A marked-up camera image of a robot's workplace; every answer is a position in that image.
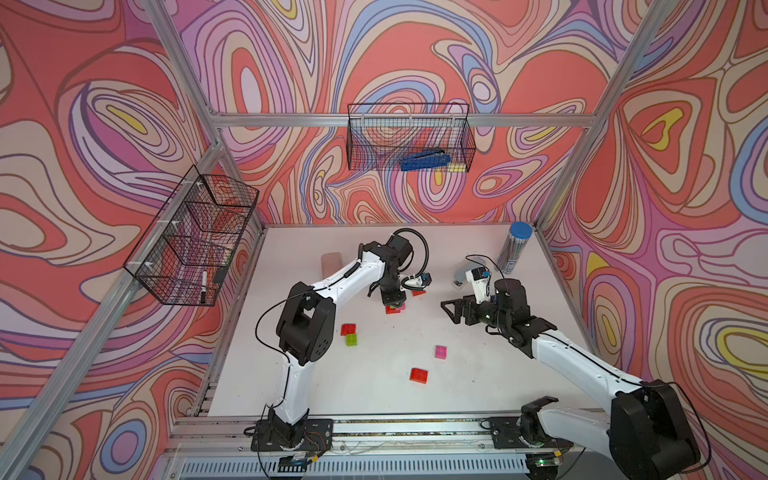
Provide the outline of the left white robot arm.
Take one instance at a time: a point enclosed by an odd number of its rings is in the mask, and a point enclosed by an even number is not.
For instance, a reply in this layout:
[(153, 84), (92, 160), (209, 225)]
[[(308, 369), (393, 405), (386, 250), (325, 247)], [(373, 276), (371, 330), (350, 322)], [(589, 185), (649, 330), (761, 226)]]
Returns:
[(384, 307), (404, 306), (409, 278), (403, 273), (410, 265), (413, 246), (406, 233), (421, 239), (411, 228), (393, 232), (387, 242), (370, 242), (358, 248), (354, 261), (314, 284), (294, 284), (276, 326), (278, 345), (273, 348), (285, 359), (285, 382), (281, 399), (265, 408), (251, 434), (251, 450), (257, 453), (304, 449), (318, 439), (321, 452), (330, 445), (333, 422), (323, 419), (319, 427), (309, 422), (309, 392), (315, 364), (328, 352), (335, 331), (337, 311), (359, 292), (379, 291)]

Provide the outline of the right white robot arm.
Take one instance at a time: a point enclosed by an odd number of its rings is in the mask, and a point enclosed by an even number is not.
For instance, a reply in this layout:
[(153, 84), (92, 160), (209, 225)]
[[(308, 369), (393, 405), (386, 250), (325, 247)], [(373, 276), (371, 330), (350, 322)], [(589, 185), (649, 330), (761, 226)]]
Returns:
[(668, 479), (695, 470), (701, 451), (682, 400), (668, 382), (644, 381), (579, 347), (553, 323), (532, 314), (525, 287), (500, 279), (479, 295), (444, 300), (455, 324), (482, 324), (525, 356), (557, 371), (600, 409), (574, 409), (542, 396), (523, 405), (516, 423), (490, 421), (501, 437), (537, 448), (569, 442), (612, 460), (629, 479)]

